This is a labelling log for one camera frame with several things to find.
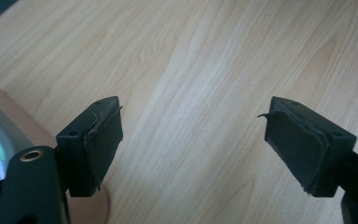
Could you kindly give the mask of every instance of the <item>light wood surface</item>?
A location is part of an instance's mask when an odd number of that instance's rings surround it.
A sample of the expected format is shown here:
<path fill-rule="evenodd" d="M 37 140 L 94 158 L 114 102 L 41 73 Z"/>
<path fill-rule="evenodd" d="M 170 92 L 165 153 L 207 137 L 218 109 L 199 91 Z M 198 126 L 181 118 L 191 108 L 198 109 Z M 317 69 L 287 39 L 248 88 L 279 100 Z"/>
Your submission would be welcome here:
<path fill-rule="evenodd" d="M 108 223 L 341 223 L 256 116 L 277 95 L 358 136 L 358 1 L 20 1 L 0 89 L 52 135 L 120 98 Z"/>

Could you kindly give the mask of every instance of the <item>screw hole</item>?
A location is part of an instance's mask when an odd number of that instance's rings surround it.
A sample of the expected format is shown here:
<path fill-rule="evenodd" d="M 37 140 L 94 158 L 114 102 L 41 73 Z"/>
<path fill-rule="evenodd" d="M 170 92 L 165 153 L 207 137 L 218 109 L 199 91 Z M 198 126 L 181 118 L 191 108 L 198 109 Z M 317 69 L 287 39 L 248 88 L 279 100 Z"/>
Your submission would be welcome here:
<path fill-rule="evenodd" d="M 25 152 L 20 157 L 20 160 L 21 161 L 35 161 L 35 160 L 41 158 L 42 156 L 43 156 L 43 151 L 37 149 L 37 150 Z"/>
<path fill-rule="evenodd" d="M 23 217 L 17 224 L 36 224 L 39 219 L 35 216 Z"/>
<path fill-rule="evenodd" d="M 78 131 L 71 131 L 71 132 L 69 132 L 69 136 L 76 136 L 76 135 L 78 135 L 78 134 L 79 134 Z"/>

